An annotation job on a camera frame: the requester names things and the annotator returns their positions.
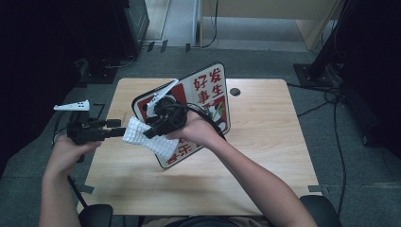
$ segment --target chair armrest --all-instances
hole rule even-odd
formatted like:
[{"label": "chair armrest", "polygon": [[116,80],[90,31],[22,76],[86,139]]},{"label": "chair armrest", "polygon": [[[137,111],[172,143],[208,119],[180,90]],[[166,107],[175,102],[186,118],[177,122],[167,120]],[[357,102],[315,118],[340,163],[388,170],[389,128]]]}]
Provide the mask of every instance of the chair armrest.
[{"label": "chair armrest", "polygon": [[85,207],[78,215],[82,227],[110,227],[113,208],[109,204],[96,204]]},{"label": "chair armrest", "polygon": [[333,204],[323,196],[302,196],[300,198],[318,226],[341,227],[340,219]]}]

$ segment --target black tape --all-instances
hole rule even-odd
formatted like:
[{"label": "black tape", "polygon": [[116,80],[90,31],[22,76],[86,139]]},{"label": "black tape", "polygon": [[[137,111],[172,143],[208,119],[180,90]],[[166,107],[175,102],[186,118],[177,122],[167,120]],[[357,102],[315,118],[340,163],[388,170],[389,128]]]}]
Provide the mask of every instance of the black tape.
[{"label": "black tape", "polygon": [[162,44],[162,50],[160,51],[160,53],[163,53],[163,52],[165,52],[165,51],[166,51],[166,48],[167,48],[167,42],[168,42],[168,40],[164,40],[164,41],[163,41],[163,44]]},{"label": "black tape", "polygon": [[185,45],[185,53],[189,52],[191,50],[191,44],[186,44]]},{"label": "black tape", "polygon": [[92,186],[87,186],[87,185],[80,185],[79,186],[79,191],[80,192],[85,192],[88,194],[92,194],[92,192],[94,192],[95,188]]},{"label": "black tape", "polygon": [[148,46],[148,52],[151,51],[153,49],[154,46],[154,42],[150,43]]},{"label": "black tape", "polygon": [[323,192],[319,185],[308,185],[307,189],[309,189],[309,192]]}]

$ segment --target floor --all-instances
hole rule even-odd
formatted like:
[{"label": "floor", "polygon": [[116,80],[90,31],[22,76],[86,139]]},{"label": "floor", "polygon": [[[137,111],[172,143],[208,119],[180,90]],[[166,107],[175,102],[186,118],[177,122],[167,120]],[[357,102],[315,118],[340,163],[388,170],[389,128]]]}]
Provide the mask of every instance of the floor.
[{"label": "floor", "polygon": [[[164,0],[169,2],[167,12],[163,16],[152,14],[154,4],[148,4],[150,25],[159,23],[160,18],[166,18],[163,24],[161,39],[147,39],[148,42],[162,44],[167,41],[167,46],[182,46],[199,44],[194,28],[196,1],[188,0]],[[203,45],[210,44],[215,35],[214,18],[204,18]],[[322,39],[313,51],[319,52],[328,38],[334,22],[329,22]],[[307,52],[301,33],[294,20],[284,19],[251,19],[251,18],[220,18],[218,17],[217,37],[209,48],[216,49],[248,49],[248,50],[272,50],[289,52]]]}]

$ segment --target white plastic part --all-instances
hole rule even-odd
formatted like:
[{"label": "white plastic part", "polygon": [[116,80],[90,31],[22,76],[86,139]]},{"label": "white plastic part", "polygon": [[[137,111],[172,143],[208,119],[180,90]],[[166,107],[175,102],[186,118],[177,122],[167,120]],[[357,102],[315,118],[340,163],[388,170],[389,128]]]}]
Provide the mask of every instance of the white plastic part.
[{"label": "white plastic part", "polygon": [[154,94],[153,99],[148,103],[149,107],[154,106],[160,99],[162,99],[177,83],[178,79],[174,79],[168,86]]},{"label": "white plastic part", "polygon": [[89,109],[90,105],[88,100],[62,106],[54,106],[55,111],[89,111]]}]

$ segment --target wire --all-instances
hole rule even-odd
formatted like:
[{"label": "wire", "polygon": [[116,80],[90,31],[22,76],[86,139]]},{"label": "wire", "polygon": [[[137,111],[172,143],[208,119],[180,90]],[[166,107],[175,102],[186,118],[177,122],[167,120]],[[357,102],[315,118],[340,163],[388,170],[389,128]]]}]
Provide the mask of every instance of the wire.
[{"label": "wire", "polygon": [[202,48],[209,47],[212,43],[214,43],[215,39],[218,35],[218,0],[216,1],[215,23],[213,24],[213,20],[212,20],[212,26],[215,29],[215,36],[213,37],[212,42],[210,42],[208,45],[204,45]]},{"label": "wire", "polygon": [[212,43],[215,42],[216,37],[218,35],[218,0],[216,1],[215,22],[213,23],[213,17],[212,16],[210,16],[210,20],[212,22],[212,27],[215,29],[215,35],[213,37],[212,42],[210,42],[208,45],[204,45],[204,46],[192,46],[192,48],[195,48],[195,49],[197,49],[197,48],[206,48],[206,47],[209,47]]},{"label": "wire", "polygon": [[216,125],[216,122],[213,121],[213,119],[210,117],[209,113],[207,113],[202,107],[200,107],[200,106],[198,106],[196,104],[193,104],[193,103],[189,103],[189,104],[197,106],[198,109],[195,109],[195,108],[192,108],[192,107],[189,107],[189,106],[185,106],[185,105],[182,105],[182,104],[171,104],[171,105],[165,105],[160,110],[168,108],[168,107],[178,107],[178,108],[184,108],[184,109],[187,109],[189,111],[195,112],[201,118],[203,118],[205,121],[207,121],[215,129],[215,131],[218,133],[218,135],[221,138],[226,140],[226,138],[224,137],[224,134],[222,133],[221,129]]},{"label": "wire", "polygon": [[[307,90],[313,90],[313,91],[321,91],[322,90],[322,89],[304,88],[304,87],[301,87],[301,86],[298,86],[298,85],[293,85],[293,84],[288,84],[288,86],[294,86],[294,87],[303,88],[303,89],[307,89]],[[329,94],[334,95],[335,97],[330,99],[328,97]],[[324,105],[326,105],[328,103],[334,104],[334,111],[333,111],[334,133],[335,133],[335,136],[336,136],[336,143],[337,143],[337,148],[339,150],[341,167],[342,167],[342,186],[341,186],[341,192],[340,192],[339,207],[337,209],[338,217],[340,217],[340,214],[341,214],[342,203],[343,203],[344,196],[345,196],[345,187],[347,185],[347,171],[346,171],[346,167],[345,167],[345,161],[344,161],[344,157],[343,157],[343,153],[342,153],[342,148],[341,148],[341,145],[340,145],[340,137],[339,137],[338,124],[337,124],[337,105],[340,103],[342,98],[343,98],[343,95],[340,92],[340,88],[326,89],[326,90],[324,90],[324,100],[325,100],[325,102],[323,104],[321,104],[318,107],[315,107],[313,109],[310,109],[310,110],[298,115],[298,117],[299,117],[299,116],[303,116],[303,115],[309,114],[312,111],[316,111],[316,110],[318,110],[319,108],[321,108],[322,106],[324,106]]]},{"label": "wire", "polygon": [[54,129],[53,129],[53,138],[52,138],[52,146],[54,146],[55,145],[55,138],[56,138],[56,135],[57,134],[59,134],[61,131],[59,131],[59,124],[60,124],[60,121],[61,121],[61,117],[64,115],[66,113],[66,111],[63,111],[63,112],[61,112],[58,116],[57,116],[57,119],[56,119],[56,123],[54,124]]},{"label": "wire", "polygon": [[337,148],[339,149],[341,165],[342,165],[342,188],[341,188],[341,193],[340,193],[339,208],[337,210],[337,215],[340,217],[341,209],[342,209],[342,202],[344,200],[344,195],[345,195],[345,186],[347,185],[347,171],[345,169],[345,162],[344,162],[344,157],[342,154],[342,149],[341,149],[340,139],[339,139],[339,132],[338,132],[338,128],[337,128],[337,104],[339,102],[340,102],[340,97],[338,97],[337,102],[334,103],[334,133],[336,134]]},{"label": "wire", "polygon": [[129,58],[132,58],[130,60],[130,62],[123,64],[123,65],[104,65],[103,67],[105,68],[124,68],[129,66],[131,63],[133,63],[133,61],[135,61],[136,57],[135,56],[129,56]]}]

